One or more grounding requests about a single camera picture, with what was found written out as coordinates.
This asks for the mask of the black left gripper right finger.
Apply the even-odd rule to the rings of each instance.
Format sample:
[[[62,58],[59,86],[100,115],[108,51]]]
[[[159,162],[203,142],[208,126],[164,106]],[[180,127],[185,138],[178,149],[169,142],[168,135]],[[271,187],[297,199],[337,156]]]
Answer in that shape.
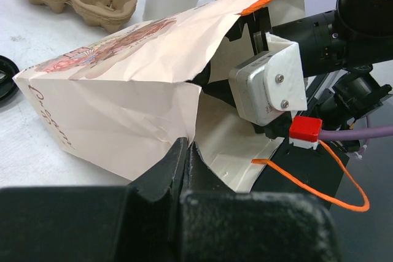
[[[207,191],[234,193],[204,162],[200,148],[192,142],[187,151],[187,189],[191,191]]]

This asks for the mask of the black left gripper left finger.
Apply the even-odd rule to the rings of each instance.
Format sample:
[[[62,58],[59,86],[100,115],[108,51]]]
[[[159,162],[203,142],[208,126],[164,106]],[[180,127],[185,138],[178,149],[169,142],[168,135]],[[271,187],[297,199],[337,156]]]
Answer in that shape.
[[[127,186],[127,203],[139,200],[155,203],[169,196],[171,204],[177,204],[182,189],[188,140],[176,139],[166,155],[148,171]]]

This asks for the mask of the beige paper takeout bag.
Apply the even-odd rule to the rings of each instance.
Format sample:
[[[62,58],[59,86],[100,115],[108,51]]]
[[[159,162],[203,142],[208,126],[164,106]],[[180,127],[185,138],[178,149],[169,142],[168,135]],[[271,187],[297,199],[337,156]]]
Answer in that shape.
[[[15,75],[14,80],[65,152],[135,180],[184,137],[198,142],[206,164],[236,192],[286,184],[345,209],[278,161],[280,139],[256,134],[236,110],[195,82],[207,64],[218,79],[236,64],[224,35],[256,0],[218,0],[168,8],[88,46]]]

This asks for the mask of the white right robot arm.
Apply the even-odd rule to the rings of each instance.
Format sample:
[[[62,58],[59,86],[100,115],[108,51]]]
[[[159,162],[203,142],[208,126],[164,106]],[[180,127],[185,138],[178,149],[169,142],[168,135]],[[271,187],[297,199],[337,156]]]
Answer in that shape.
[[[373,65],[392,59],[392,0],[337,0],[335,10],[271,26],[266,8],[241,17],[228,32],[237,40],[248,27],[255,52],[266,49],[263,36],[271,32],[300,46],[305,77],[345,70],[331,97],[302,116],[302,122],[320,119],[325,141],[355,141],[392,135],[392,126],[350,132],[346,122],[379,108],[392,91],[370,75]]]

